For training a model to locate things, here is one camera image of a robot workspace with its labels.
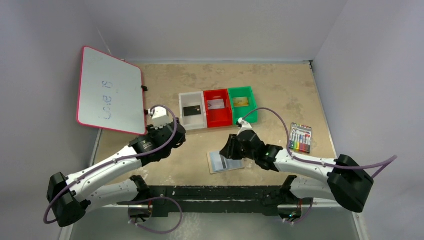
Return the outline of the red plastic bin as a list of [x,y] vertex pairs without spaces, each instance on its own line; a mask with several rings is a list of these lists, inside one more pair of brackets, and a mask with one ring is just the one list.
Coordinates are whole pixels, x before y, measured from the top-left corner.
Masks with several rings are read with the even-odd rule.
[[[233,111],[230,104],[229,93],[226,88],[205,90],[203,92],[206,111],[206,122],[208,128],[227,127],[233,124]],[[224,99],[225,109],[208,110],[207,101]]]

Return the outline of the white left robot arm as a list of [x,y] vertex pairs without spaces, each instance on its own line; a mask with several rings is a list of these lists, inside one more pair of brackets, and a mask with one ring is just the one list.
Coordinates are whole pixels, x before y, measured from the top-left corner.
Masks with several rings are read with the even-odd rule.
[[68,176],[62,172],[52,175],[43,221],[67,227],[106,205],[152,201],[150,188],[139,175],[116,184],[111,181],[168,158],[185,141],[186,130],[179,121],[158,129],[148,125],[146,135],[137,136],[111,157]]

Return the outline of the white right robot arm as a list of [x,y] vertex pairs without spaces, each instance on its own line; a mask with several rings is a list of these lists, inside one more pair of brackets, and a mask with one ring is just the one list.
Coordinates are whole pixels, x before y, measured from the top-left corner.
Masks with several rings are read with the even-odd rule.
[[361,213],[374,185],[374,179],[347,155],[320,158],[317,165],[311,164],[314,157],[307,156],[304,163],[282,146],[265,144],[253,130],[230,134],[219,154],[229,160],[250,159],[266,171],[290,173],[281,193],[293,201],[326,199]]

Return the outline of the green plastic bin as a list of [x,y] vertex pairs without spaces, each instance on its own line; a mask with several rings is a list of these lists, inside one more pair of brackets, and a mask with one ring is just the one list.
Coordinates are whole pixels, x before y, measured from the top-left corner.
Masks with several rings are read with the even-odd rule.
[[245,117],[258,106],[251,86],[232,87],[227,90],[235,125],[239,118]]

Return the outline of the white plastic bin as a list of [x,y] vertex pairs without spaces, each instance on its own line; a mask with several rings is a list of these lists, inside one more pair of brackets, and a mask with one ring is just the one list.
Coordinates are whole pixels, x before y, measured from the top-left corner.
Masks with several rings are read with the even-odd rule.
[[187,131],[206,129],[208,124],[204,93],[202,91],[180,93],[178,98],[181,125]]

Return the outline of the pack of coloured markers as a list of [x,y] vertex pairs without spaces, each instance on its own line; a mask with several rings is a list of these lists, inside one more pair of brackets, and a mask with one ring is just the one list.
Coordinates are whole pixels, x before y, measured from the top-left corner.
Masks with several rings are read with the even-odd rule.
[[309,154],[312,146],[313,129],[310,126],[292,122],[289,131],[289,148]]

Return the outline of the beige leather card holder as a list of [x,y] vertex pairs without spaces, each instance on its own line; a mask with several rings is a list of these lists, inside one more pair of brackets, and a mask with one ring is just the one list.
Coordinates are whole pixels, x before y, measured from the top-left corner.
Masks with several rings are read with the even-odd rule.
[[220,155],[219,151],[210,151],[207,154],[207,163],[211,175],[245,168],[245,161],[233,160]]

